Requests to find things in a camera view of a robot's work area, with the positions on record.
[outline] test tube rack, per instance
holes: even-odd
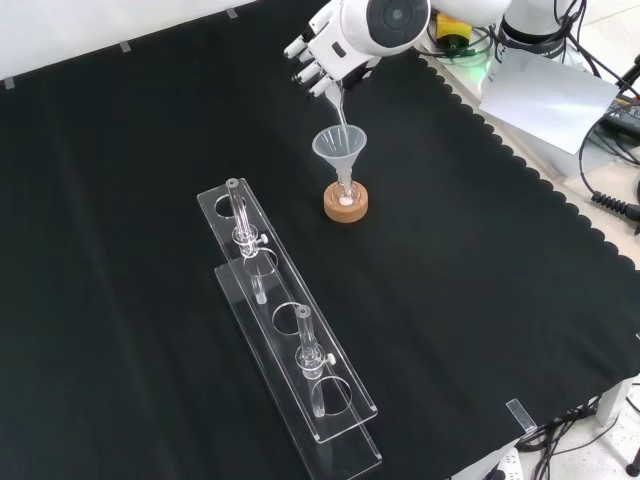
[[[313,480],[382,462],[364,423],[378,413],[244,179],[198,195],[225,256],[216,276]]]

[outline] black cloth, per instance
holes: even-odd
[[[0,92],[6,479],[300,479],[196,195],[245,177],[376,402],[371,479],[442,479],[640,370],[640,278],[412,54],[349,93],[367,216],[322,211],[336,122],[263,0]]]

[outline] power strip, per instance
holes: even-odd
[[[509,450],[500,460],[498,468],[490,473],[485,480],[524,480],[518,451],[515,448]]]

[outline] yellow device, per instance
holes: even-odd
[[[436,46],[442,50],[464,48],[471,41],[471,25],[444,13],[436,17]]]

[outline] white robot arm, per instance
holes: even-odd
[[[404,52],[425,33],[431,4],[474,26],[495,22],[511,0],[332,0],[309,22],[285,57],[308,64],[294,80],[317,97],[380,57]]]

